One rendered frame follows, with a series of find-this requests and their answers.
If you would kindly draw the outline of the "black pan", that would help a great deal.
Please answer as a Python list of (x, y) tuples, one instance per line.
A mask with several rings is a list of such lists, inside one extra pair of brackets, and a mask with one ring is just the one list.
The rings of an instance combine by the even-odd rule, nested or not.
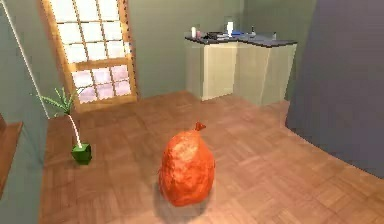
[(204, 38), (209, 40), (223, 40), (226, 36), (222, 32), (207, 32)]

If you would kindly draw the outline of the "house plant in green pot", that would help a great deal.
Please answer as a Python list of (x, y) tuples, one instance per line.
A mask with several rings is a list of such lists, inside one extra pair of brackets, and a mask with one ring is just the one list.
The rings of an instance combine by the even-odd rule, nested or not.
[(61, 90), (55, 89), (59, 100), (55, 100), (47, 96), (39, 96), (39, 99), (41, 99), (43, 103), (47, 103), (60, 109), (61, 113), (69, 118), (75, 135), (75, 144), (71, 150), (72, 158), (79, 165), (88, 165), (92, 160), (92, 147), (89, 143), (81, 141), (79, 128), (77, 127), (72, 116), (74, 99), (83, 90), (84, 87), (81, 87), (79, 91), (75, 90), (74, 92), (67, 94), (65, 92), (65, 88), (62, 88)]

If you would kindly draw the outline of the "cream cabinet with dark worktop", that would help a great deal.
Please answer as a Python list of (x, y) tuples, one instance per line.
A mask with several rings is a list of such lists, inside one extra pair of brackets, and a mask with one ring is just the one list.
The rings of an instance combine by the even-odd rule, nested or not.
[(263, 106), (285, 98), (297, 43), (265, 36), (185, 38), (185, 85), (206, 101), (233, 94)]

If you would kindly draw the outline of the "brown wooden shelf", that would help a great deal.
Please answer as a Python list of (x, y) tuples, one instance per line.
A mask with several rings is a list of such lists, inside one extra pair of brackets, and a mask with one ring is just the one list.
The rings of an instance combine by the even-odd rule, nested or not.
[(8, 124), (0, 114), (0, 199), (4, 193), (22, 127), (22, 122)]

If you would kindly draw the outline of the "wooden glass-paned door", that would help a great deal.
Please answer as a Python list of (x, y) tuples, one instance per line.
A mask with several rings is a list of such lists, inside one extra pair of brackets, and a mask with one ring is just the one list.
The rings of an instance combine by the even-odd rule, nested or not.
[(128, 0), (40, 0), (78, 113), (138, 100)]

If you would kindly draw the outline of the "orange tied garbage bag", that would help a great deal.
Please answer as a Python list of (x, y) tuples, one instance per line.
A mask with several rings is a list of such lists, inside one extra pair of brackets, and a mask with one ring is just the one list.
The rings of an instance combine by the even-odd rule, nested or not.
[(174, 135), (166, 145), (158, 169), (160, 194), (173, 206), (202, 202), (209, 195), (215, 176), (215, 159), (197, 122), (192, 130)]

